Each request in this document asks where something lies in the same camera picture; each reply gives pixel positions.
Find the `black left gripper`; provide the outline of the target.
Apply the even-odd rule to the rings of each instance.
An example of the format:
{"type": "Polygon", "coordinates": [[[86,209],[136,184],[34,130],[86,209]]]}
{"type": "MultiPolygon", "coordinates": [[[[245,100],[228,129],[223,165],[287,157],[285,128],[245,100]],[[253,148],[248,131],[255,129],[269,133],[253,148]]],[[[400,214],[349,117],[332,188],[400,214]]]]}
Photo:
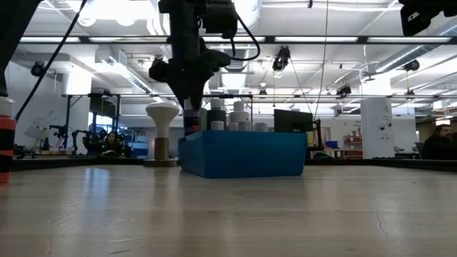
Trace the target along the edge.
{"type": "MultiPolygon", "coordinates": [[[[193,61],[177,61],[169,59],[165,62],[155,59],[149,68],[149,77],[156,81],[177,79],[178,76],[191,76],[202,80],[196,82],[190,90],[190,100],[193,109],[200,109],[205,92],[208,90],[209,80],[221,68],[231,63],[231,57],[222,51],[209,49],[203,38],[199,39],[199,56],[193,61]]],[[[189,98],[187,87],[181,82],[168,82],[181,106],[189,98]]]]}

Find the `small purple paint bottle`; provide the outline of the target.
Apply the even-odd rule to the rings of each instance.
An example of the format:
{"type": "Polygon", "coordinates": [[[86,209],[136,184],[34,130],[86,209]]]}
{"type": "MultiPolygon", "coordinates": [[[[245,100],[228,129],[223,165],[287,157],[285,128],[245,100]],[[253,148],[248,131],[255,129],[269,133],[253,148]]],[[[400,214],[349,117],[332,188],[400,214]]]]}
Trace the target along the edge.
{"type": "Polygon", "coordinates": [[[185,136],[200,131],[199,111],[193,108],[191,99],[184,100],[183,122],[185,136]]]}

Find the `large grey paint bottle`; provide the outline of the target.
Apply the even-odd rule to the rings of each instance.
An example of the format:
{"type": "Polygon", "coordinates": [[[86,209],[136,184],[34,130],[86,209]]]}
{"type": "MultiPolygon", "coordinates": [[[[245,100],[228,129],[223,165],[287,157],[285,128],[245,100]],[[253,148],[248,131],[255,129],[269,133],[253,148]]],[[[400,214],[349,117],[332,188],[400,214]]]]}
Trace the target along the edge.
{"type": "Polygon", "coordinates": [[[226,111],[224,109],[224,102],[221,99],[211,99],[211,109],[207,112],[207,129],[211,130],[212,121],[222,121],[223,128],[226,128],[226,111]]]}

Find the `large white paint bottle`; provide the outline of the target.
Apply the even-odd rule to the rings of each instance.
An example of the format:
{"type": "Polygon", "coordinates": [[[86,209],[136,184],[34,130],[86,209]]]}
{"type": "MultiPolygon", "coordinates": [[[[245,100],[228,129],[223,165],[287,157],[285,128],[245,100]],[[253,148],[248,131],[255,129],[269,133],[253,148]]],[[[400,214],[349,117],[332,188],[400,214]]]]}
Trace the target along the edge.
{"type": "Polygon", "coordinates": [[[237,124],[239,121],[249,121],[250,113],[245,110],[245,103],[236,101],[233,103],[233,111],[228,115],[230,124],[237,124]]]}

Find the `small red paint bottle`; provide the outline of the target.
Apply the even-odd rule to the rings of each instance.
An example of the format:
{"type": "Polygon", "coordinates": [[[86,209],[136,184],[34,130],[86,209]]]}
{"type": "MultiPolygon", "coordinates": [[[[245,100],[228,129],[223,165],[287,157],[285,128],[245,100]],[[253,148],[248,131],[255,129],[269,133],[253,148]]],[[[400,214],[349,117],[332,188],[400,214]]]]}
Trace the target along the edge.
{"type": "Polygon", "coordinates": [[[0,183],[8,183],[14,157],[16,120],[12,117],[14,101],[0,96],[0,183]]]}

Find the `white bulb table lamp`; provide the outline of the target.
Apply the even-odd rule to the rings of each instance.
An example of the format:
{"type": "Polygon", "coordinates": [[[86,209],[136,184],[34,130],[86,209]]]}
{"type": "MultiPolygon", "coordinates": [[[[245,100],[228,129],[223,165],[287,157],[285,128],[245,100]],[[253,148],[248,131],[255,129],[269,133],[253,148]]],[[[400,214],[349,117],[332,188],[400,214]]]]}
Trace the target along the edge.
{"type": "Polygon", "coordinates": [[[146,113],[156,126],[154,138],[154,157],[144,162],[145,166],[170,168],[178,166],[176,159],[169,157],[169,126],[178,115],[179,109],[173,104],[152,103],[146,107],[146,113]]]}

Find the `teal plastic bin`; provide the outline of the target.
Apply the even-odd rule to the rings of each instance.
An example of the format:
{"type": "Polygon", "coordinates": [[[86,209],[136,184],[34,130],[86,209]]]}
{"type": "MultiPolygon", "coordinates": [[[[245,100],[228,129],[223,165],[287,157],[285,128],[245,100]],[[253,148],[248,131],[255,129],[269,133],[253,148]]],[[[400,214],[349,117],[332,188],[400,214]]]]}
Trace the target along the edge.
{"type": "Polygon", "coordinates": [[[204,178],[300,176],[307,135],[254,131],[200,131],[180,138],[181,168],[204,178]]]}

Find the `person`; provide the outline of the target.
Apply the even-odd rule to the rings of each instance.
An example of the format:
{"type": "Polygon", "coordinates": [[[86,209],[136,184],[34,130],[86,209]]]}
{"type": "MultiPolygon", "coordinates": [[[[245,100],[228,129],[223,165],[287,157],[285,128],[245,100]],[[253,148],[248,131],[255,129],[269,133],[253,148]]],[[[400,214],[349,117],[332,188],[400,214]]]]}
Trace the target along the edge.
{"type": "Polygon", "coordinates": [[[436,127],[424,145],[422,158],[427,160],[457,161],[457,145],[452,142],[452,128],[442,124],[436,127]]]}
{"type": "Polygon", "coordinates": [[[119,158],[130,158],[132,155],[131,149],[119,140],[118,134],[114,131],[106,136],[101,152],[119,158]]]}

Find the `black computer monitor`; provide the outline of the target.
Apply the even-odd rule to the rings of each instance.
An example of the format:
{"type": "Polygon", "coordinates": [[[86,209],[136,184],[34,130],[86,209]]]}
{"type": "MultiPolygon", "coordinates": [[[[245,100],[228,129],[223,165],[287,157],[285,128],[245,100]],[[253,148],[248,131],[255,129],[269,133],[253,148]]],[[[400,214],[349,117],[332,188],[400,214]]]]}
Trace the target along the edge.
{"type": "Polygon", "coordinates": [[[306,133],[313,131],[313,115],[300,111],[275,109],[274,131],[281,133],[306,133]]]}

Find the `black overhead frame beam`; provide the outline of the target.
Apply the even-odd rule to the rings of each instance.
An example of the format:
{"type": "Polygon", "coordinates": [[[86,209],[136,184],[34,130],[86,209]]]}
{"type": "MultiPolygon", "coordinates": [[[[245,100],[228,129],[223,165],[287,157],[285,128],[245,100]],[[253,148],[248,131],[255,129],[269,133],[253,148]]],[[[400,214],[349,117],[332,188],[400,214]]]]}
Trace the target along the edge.
{"type": "MultiPolygon", "coordinates": [[[[165,36],[70,36],[68,44],[166,44],[165,36]]],[[[235,44],[457,45],[457,36],[237,36],[235,44]]]]}

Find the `silver ceiling ventilation duct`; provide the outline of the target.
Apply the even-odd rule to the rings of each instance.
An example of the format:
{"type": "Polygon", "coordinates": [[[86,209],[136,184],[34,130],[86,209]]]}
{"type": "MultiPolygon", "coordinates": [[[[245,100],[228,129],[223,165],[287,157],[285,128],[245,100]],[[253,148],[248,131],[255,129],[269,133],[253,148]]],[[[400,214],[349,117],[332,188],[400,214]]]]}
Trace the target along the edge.
{"type": "Polygon", "coordinates": [[[237,14],[247,28],[253,32],[261,16],[262,0],[233,0],[237,14]]]}

